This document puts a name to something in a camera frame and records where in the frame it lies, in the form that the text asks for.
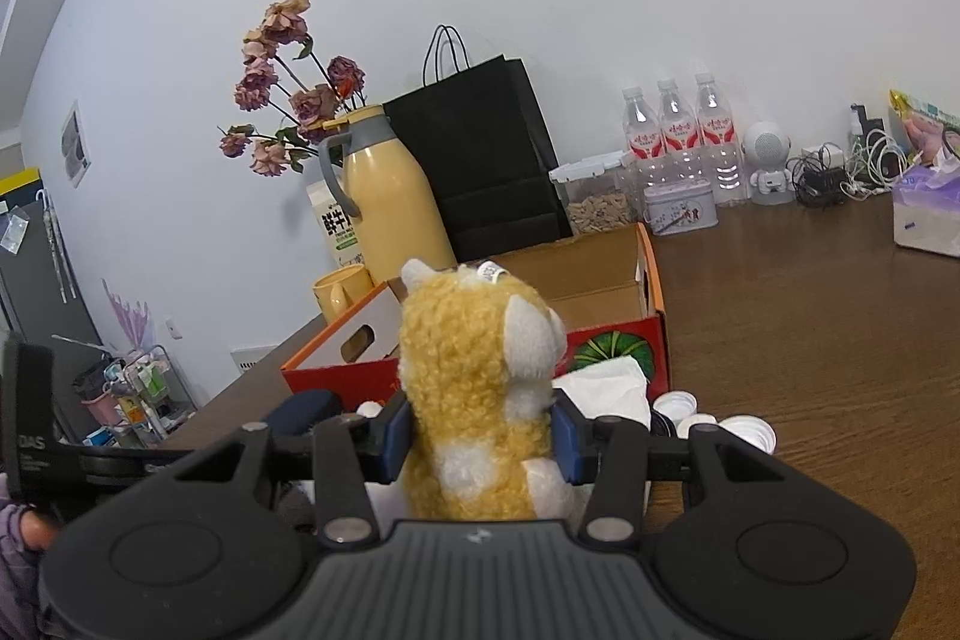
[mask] robot figurine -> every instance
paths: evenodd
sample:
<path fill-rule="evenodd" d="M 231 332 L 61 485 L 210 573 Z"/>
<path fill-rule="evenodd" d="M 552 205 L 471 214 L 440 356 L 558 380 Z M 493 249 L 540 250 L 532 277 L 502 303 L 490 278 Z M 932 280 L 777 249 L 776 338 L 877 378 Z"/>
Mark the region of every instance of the robot figurine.
<path fill-rule="evenodd" d="M 796 198 L 786 161 L 790 138 L 781 127 L 759 122 L 743 136 L 743 154 L 755 171 L 750 175 L 751 200 L 755 204 L 786 204 Z"/>

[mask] plush toy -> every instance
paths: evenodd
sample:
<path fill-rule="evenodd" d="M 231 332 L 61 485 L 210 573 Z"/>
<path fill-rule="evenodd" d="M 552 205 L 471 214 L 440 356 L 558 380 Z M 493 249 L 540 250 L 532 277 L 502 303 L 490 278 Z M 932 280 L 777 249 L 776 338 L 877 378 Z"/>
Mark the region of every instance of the plush toy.
<path fill-rule="evenodd" d="M 566 518 L 575 500 L 550 456 L 563 324 L 505 271 L 403 266 L 400 384 L 416 418 L 403 480 L 416 518 Z"/>

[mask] plush ear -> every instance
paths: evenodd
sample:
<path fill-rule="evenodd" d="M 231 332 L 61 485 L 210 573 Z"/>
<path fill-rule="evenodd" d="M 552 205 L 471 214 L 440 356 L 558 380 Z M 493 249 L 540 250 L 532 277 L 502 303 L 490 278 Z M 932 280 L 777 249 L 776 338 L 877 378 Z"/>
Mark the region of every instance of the plush ear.
<path fill-rule="evenodd" d="M 427 280 L 438 274 L 440 274 L 440 272 L 433 271 L 433 269 L 426 266 L 419 258 L 411 258 L 410 261 L 405 263 L 400 269 L 400 279 L 403 281 L 403 285 L 405 285 L 408 293 L 413 293 L 420 286 L 424 285 Z"/>
<path fill-rule="evenodd" d="M 552 307 L 550 308 L 550 326 L 553 329 L 554 338 L 557 340 L 560 357 L 563 357 L 563 354 L 566 353 L 566 327 Z"/>
<path fill-rule="evenodd" d="M 553 377 L 554 366 L 563 356 L 554 329 L 552 320 L 522 296 L 510 297 L 503 319 L 503 357 L 512 381 Z"/>

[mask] table surface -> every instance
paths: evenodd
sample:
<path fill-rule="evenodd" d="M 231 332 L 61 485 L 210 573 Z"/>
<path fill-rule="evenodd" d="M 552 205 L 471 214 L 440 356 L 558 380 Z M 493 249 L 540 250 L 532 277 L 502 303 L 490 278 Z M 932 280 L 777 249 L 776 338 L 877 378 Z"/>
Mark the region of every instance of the table surface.
<path fill-rule="evenodd" d="M 675 389 L 760 415 L 776 454 L 893 524 L 918 579 L 896 638 L 960 626 L 960 261 L 898 248 L 889 197 L 723 210 L 657 239 Z M 651 521 L 680 511 L 658 486 Z"/>

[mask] thermos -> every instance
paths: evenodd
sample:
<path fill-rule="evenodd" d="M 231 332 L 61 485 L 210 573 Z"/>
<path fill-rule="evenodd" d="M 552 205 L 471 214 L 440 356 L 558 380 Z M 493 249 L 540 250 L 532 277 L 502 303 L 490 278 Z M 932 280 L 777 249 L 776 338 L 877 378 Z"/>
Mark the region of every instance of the thermos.
<path fill-rule="evenodd" d="M 347 130 L 320 143 L 320 168 L 353 224 L 374 285 L 400 276 L 411 258 L 435 269 L 456 266 L 430 183 L 383 107 L 362 107 L 343 119 Z M 342 188 L 330 162 L 330 148 L 338 145 L 344 148 Z"/>

